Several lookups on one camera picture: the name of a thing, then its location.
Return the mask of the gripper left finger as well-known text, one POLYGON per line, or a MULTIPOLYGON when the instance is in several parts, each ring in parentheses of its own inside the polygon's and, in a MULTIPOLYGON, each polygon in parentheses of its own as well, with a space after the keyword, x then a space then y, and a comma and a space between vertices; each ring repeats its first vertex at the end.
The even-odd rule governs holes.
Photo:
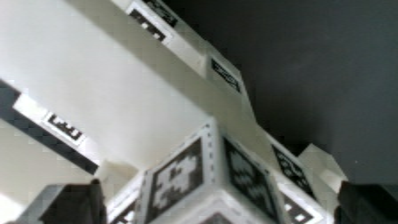
POLYGON ((86 184, 51 184, 17 218, 17 224, 107 224, 100 180, 86 184))

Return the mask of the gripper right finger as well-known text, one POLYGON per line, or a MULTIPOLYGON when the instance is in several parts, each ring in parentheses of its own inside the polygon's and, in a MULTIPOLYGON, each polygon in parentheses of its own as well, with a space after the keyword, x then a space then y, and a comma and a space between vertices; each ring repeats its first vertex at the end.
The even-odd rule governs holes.
POLYGON ((346 181, 335 224, 398 224, 398 185, 346 181))

